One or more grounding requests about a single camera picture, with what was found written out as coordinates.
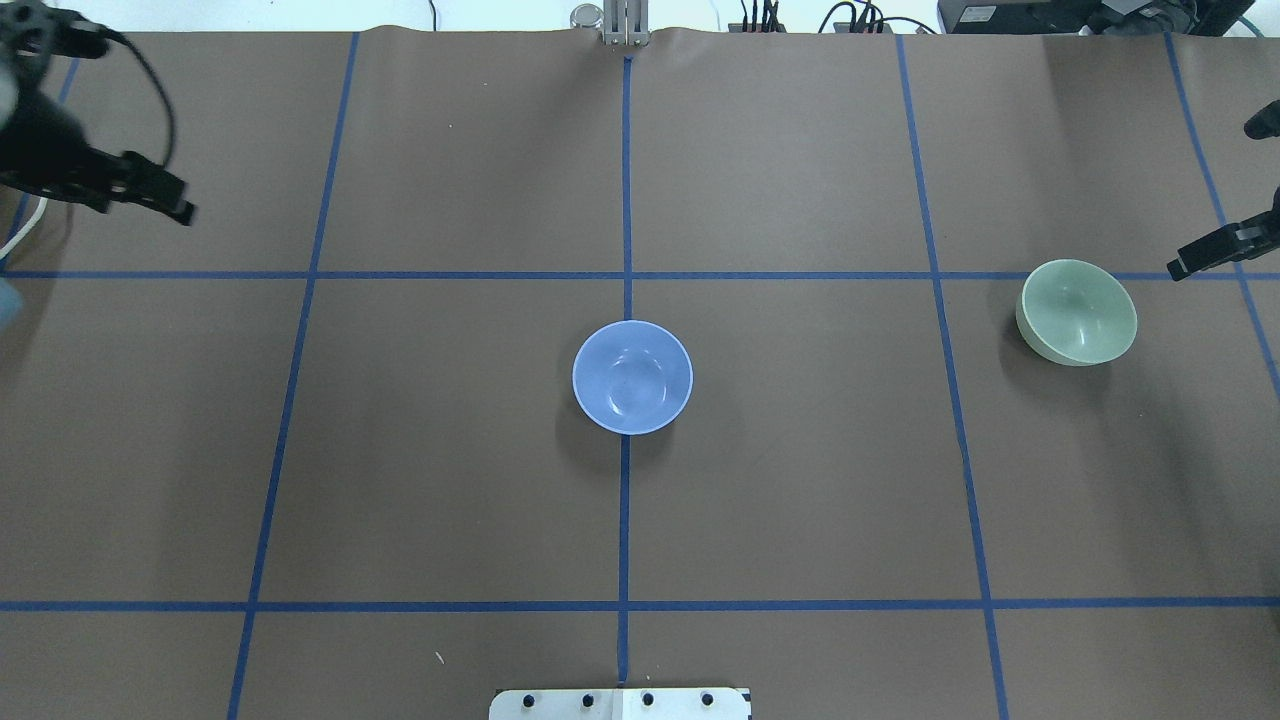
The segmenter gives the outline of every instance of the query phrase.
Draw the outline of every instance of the blue tape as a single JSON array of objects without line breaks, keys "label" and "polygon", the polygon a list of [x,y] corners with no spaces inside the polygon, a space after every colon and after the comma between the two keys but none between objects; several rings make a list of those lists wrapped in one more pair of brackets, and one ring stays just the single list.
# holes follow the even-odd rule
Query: blue tape
[{"label": "blue tape", "polygon": [[1276,596],[1020,597],[915,600],[534,600],[534,601],[219,601],[8,600],[0,612],[298,612],[298,614],[485,614],[485,612],[900,612],[1091,609],[1280,607]]},{"label": "blue tape", "polygon": [[[622,59],[622,319],[632,318],[634,268],[631,265],[631,63]],[[631,666],[631,437],[621,436],[618,455],[618,685]]]},{"label": "blue tape", "polygon": [[[1027,272],[942,270],[943,281],[1024,281]],[[1171,282],[1167,273],[1112,273],[1121,281]],[[1243,273],[1252,282],[1276,282],[1280,273]],[[9,270],[12,279],[115,281],[621,281],[617,270]],[[916,270],[653,270],[630,274],[634,281],[932,281]],[[1196,273],[1188,281],[1236,282],[1234,273]]]},{"label": "blue tape", "polygon": [[631,319],[631,61],[622,59],[622,319]]},{"label": "blue tape", "polygon": [[289,361],[289,380],[284,389],[284,406],[280,411],[280,429],[275,441],[275,455],[271,460],[271,477],[266,487],[266,502],[262,507],[262,524],[257,536],[257,551],[253,556],[253,574],[250,580],[248,603],[244,612],[244,626],[241,632],[239,652],[236,657],[236,674],[232,678],[232,694],[227,705],[227,717],[233,720],[239,714],[239,698],[244,685],[244,669],[248,664],[248,650],[253,638],[253,618],[259,593],[262,588],[262,569],[266,565],[266,548],[271,537],[271,521],[275,516],[275,498],[280,487],[280,470],[284,466],[284,450],[288,445],[289,421],[293,418],[293,400],[297,396],[298,373],[302,368],[302,350],[307,340],[307,323],[311,318],[311,301],[315,296],[316,270],[320,266],[320,251],[324,245],[325,223],[329,217],[329,199],[333,193],[333,178],[338,170],[338,154],[342,149],[342,129],[347,119],[347,101],[351,97],[351,79],[356,69],[356,53],[360,49],[360,33],[351,33],[351,46],[347,50],[347,72],[342,81],[342,96],[338,100],[338,117],[334,120],[333,145],[329,149],[329,167],[325,170],[324,195],[320,197],[320,214],[316,218],[315,241],[311,247],[311,264],[307,287],[302,293],[302,310],[298,314],[298,331],[293,341],[293,357]]},{"label": "blue tape", "polygon": [[631,601],[631,436],[621,436],[618,482],[618,684],[630,667],[628,603]]},{"label": "blue tape", "polygon": [[929,211],[929,193],[924,182],[924,161],[920,156],[920,137],[915,126],[915,106],[911,101],[911,76],[906,67],[906,49],[902,45],[902,36],[895,36],[895,40],[897,45],[897,69],[902,79],[902,105],[906,110],[906,127],[911,140],[915,190],[920,200],[920,222],[924,225],[924,245],[929,255],[929,272],[933,274],[933,304],[938,315],[938,332],[942,336],[942,356],[947,369],[947,386],[951,392],[951,415],[955,423],[956,443],[960,446],[960,462],[964,469],[965,496],[969,505],[969,529],[973,536],[973,555],[978,566],[978,588],[982,592],[982,601],[984,603],[983,619],[987,625],[987,651],[991,656],[991,676],[996,691],[996,710],[1001,720],[1009,720],[1005,671],[1000,659],[1000,639],[996,634],[996,612],[991,607],[987,551],[983,547],[982,521],[978,515],[978,493],[973,484],[969,439],[964,425],[964,409],[960,405],[960,387],[956,382],[955,357],[951,352],[951,331],[947,325],[946,300],[942,295],[942,277],[938,272],[938,251],[933,238],[933,215]]},{"label": "blue tape", "polygon": [[244,612],[247,602],[133,600],[8,600],[0,612]]},{"label": "blue tape", "polygon": [[[1208,190],[1210,201],[1213,204],[1213,214],[1217,224],[1226,224],[1226,213],[1222,211],[1222,200],[1217,193],[1217,184],[1213,182],[1213,173],[1208,169],[1208,160],[1204,158],[1204,149],[1199,141],[1199,132],[1196,129],[1196,118],[1192,117],[1192,105],[1187,100],[1187,87],[1183,85],[1183,69],[1178,61],[1178,50],[1174,49],[1174,36],[1165,33],[1165,53],[1169,55],[1169,69],[1174,73],[1174,87],[1178,88],[1178,101],[1183,106],[1183,120],[1187,123],[1187,133],[1192,140],[1192,149],[1196,151],[1196,161],[1199,163],[1201,176],[1204,178],[1204,187]],[[1280,370],[1276,369],[1275,356],[1271,354],[1271,342],[1267,340],[1266,329],[1262,327],[1262,318],[1258,315],[1258,306],[1253,301],[1253,291],[1249,290],[1249,279],[1244,268],[1239,263],[1235,265],[1235,281],[1240,286],[1240,296],[1249,313],[1249,323],[1253,325],[1253,334],[1258,338],[1258,348],[1262,351],[1262,361],[1266,364],[1267,375],[1271,378],[1271,389],[1280,400]]]}]

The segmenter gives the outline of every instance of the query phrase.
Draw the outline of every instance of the metal bracket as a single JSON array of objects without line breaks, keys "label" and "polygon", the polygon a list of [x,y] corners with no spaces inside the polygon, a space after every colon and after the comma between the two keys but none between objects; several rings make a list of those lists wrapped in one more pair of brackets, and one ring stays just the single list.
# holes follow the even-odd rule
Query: metal bracket
[{"label": "metal bracket", "polygon": [[604,0],[605,45],[649,45],[649,0]]},{"label": "metal bracket", "polygon": [[751,720],[751,691],[650,688],[504,691],[489,720]]}]

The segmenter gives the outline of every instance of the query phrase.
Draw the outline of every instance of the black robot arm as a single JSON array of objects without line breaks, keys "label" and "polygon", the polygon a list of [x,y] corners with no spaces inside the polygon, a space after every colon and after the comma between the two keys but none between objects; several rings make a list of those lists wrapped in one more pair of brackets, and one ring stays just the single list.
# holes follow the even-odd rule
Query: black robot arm
[{"label": "black robot arm", "polygon": [[[79,122],[40,91],[52,55],[101,58],[115,41],[129,47],[156,82],[169,115],[163,164],[132,151],[119,156],[88,145]],[[173,111],[150,65],[120,33],[40,0],[0,5],[0,183],[105,213],[111,202],[150,208],[189,225],[196,208],[187,183],[168,172]]]},{"label": "black robot arm", "polygon": [[[1244,123],[1253,140],[1280,137],[1280,100],[1258,110]],[[1280,188],[1271,197],[1271,209],[1248,220],[1228,223],[1196,242],[1178,250],[1169,263],[1169,275],[1180,281],[1222,263],[1252,260],[1280,247]]]}]

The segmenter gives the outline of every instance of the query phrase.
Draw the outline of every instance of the bowl rim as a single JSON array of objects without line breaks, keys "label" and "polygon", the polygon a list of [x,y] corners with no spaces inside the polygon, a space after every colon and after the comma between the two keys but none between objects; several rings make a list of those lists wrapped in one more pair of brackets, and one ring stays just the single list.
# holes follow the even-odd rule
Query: bowl rim
[{"label": "bowl rim", "polygon": [[[685,366],[689,369],[689,391],[685,392],[685,396],[682,398],[680,398],[680,405],[676,407],[676,411],[671,414],[671,418],[667,418],[662,423],[659,423],[659,424],[657,424],[657,425],[654,425],[652,428],[648,428],[648,429],[625,430],[625,429],[617,428],[614,425],[611,425],[609,423],[605,423],[605,421],[600,420],[599,418],[596,418],[595,415],[593,415],[591,411],[586,409],[586,404],[582,402],[582,396],[579,395],[579,389],[577,389],[577,373],[579,373],[580,363],[582,360],[582,351],[586,350],[586,346],[590,345],[591,341],[595,340],[596,336],[599,336],[600,333],[608,332],[608,331],[611,331],[613,328],[617,328],[618,325],[649,325],[652,328],[657,328],[659,332],[662,332],[664,336],[669,337],[671,341],[676,343],[676,347],[680,348],[680,354],[684,355],[684,357],[685,357]],[[609,323],[609,324],[607,324],[607,325],[596,329],[594,333],[591,333],[590,336],[588,336],[586,340],[582,341],[582,345],[579,346],[577,354],[573,356],[573,370],[572,370],[572,377],[571,377],[570,384],[573,386],[573,400],[577,401],[577,406],[582,409],[582,413],[585,413],[586,416],[590,418],[593,423],[595,423],[596,425],[600,425],[602,428],[604,428],[604,429],[607,429],[607,430],[609,430],[612,433],[617,433],[617,434],[621,434],[621,436],[643,436],[643,434],[648,434],[648,433],[652,433],[652,432],[660,430],[662,428],[666,428],[667,425],[669,425],[671,423],[673,423],[676,420],[676,418],[680,416],[681,413],[685,411],[685,406],[689,405],[689,398],[694,395],[694,360],[689,356],[689,350],[685,348],[685,343],[680,342],[680,338],[676,337],[676,334],[672,333],[671,331],[668,331],[667,328],[664,328],[664,327],[662,327],[662,325],[659,325],[657,323],[650,323],[649,320],[635,320],[635,319],[617,320],[614,323]]]},{"label": "bowl rim", "polygon": [[[1039,328],[1036,327],[1036,322],[1033,320],[1032,314],[1027,311],[1027,288],[1032,284],[1032,281],[1036,278],[1036,275],[1039,274],[1041,270],[1044,270],[1044,269],[1051,268],[1051,266],[1064,265],[1064,264],[1083,266],[1083,268],[1088,268],[1091,272],[1101,273],[1108,281],[1111,281],[1112,287],[1119,288],[1120,290],[1120,295],[1124,296],[1125,302],[1128,304],[1128,307],[1129,307],[1129,315],[1128,316],[1132,319],[1130,324],[1133,325],[1133,332],[1129,333],[1129,341],[1125,343],[1125,346],[1123,348],[1120,348],[1120,351],[1116,352],[1115,355],[1112,355],[1110,357],[1106,357],[1106,359],[1102,359],[1102,360],[1094,360],[1092,357],[1079,357],[1079,356],[1071,355],[1069,352],[1064,352],[1064,351],[1059,350],[1056,346],[1053,346],[1053,343],[1051,343],[1047,340],[1044,340],[1044,334],[1041,333]],[[1057,260],[1050,260],[1048,263],[1044,263],[1041,266],[1036,268],[1034,270],[1030,272],[1030,274],[1027,275],[1027,279],[1023,281],[1023,288],[1018,292],[1018,305],[1019,305],[1019,309],[1021,310],[1023,318],[1027,319],[1027,327],[1030,328],[1030,331],[1033,333],[1036,333],[1036,340],[1041,341],[1041,343],[1044,347],[1047,347],[1048,350],[1051,350],[1056,355],[1059,355],[1061,357],[1065,357],[1066,360],[1070,360],[1071,363],[1083,363],[1085,365],[1100,365],[1102,363],[1110,363],[1110,361],[1120,357],[1125,352],[1128,352],[1129,348],[1133,347],[1134,340],[1138,338],[1138,307],[1133,304],[1133,297],[1129,295],[1129,290],[1124,286],[1124,283],[1121,283],[1119,279],[1116,279],[1116,277],[1112,275],[1111,273],[1108,273],[1106,269],[1100,268],[1100,266],[1097,266],[1093,263],[1089,263],[1087,260],[1076,260],[1074,258],[1059,258]]]}]

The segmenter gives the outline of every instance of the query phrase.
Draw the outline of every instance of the cable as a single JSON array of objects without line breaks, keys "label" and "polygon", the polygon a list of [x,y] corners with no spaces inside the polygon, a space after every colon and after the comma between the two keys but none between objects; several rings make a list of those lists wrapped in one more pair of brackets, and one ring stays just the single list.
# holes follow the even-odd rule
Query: cable
[{"label": "cable", "polygon": [[932,27],[922,23],[920,20],[916,20],[914,18],[904,18],[904,17],[900,17],[900,15],[893,15],[892,18],[881,18],[879,19],[881,27],[883,28],[884,23],[887,23],[890,20],[904,20],[904,22],[908,22],[908,23],[915,23],[916,26],[924,28],[924,32],[927,32],[929,35],[937,35],[937,32]]},{"label": "cable", "polygon": [[1236,22],[1238,22],[1238,23],[1240,23],[1242,26],[1244,26],[1244,27],[1245,27],[1245,28],[1247,28],[1247,29],[1248,29],[1249,32],[1252,32],[1253,35],[1256,35],[1256,36],[1258,36],[1258,37],[1266,37],[1265,35],[1262,35],[1262,31],[1261,31],[1261,29],[1258,29],[1258,26],[1253,24],[1253,23],[1252,23],[1252,22],[1251,22],[1251,20],[1248,19],[1248,18],[1243,18],[1243,17],[1242,17],[1242,18],[1240,18],[1239,20],[1236,20]]},{"label": "cable", "polygon": [[27,222],[23,223],[22,228],[19,228],[18,232],[9,238],[9,242],[4,243],[4,247],[0,247],[0,260],[8,258],[9,254],[13,252],[13,249],[18,247],[18,243],[22,242],[22,238],[27,237],[27,234],[31,232],[31,228],[36,227],[36,223],[38,223],[40,219],[45,217],[45,208],[47,206],[49,206],[49,199],[41,197],[40,202],[36,204],[36,211],[31,214],[31,218],[27,218]]},{"label": "cable", "polygon": [[829,10],[827,10],[827,17],[822,18],[822,24],[818,26],[818,35],[822,35],[822,31],[827,29],[827,20],[831,19],[831,15],[835,15],[836,10],[838,10],[841,8],[845,8],[845,6],[849,8],[849,23],[852,24],[854,20],[858,19],[858,8],[852,3],[847,3],[847,1],[845,1],[845,3],[836,3],[835,5],[831,6]]},{"label": "cable", "polygon": [[719,19],[719,8],[716,6],[716,0],[707,0],[707,4],[712,6],[712,12],[716,13],[716,32],[719,32],[723,26]]},{"label": "cable", "polygon": [[119,42],[120,45],[128,47],[129,53],[133,53],[133,56],[138,60],[138,64],[142,65],[143,70],[146,70],[147,77],[151,78],[151,85],[154,85],[156,92],[160,94],[160,102],[164,104],[165,119],[169,123],[169,133],[168,133],[169,137],[165,140],[164,143],[164,160],[160,161],[160,167],[164,169],[169,169],[169,160],[173,159],[173,145],[174,142],[177,142],[175,136],[178,135],[178,128],[177,128],[178,122],[174,119],[173,115],[173,102],[169,102],[169,94],[165,92],[164,86],[160,85],[160,77],[156,76],[155,69],[151,68],[151,63],[148,63],[147,59],[142,56],[142,51],[138,50],[138,47],[133,45],[133,42],[129,41],[128,37],[124,37],[123,35],[120,35],[114,29],[108,29],[106,38]]}]

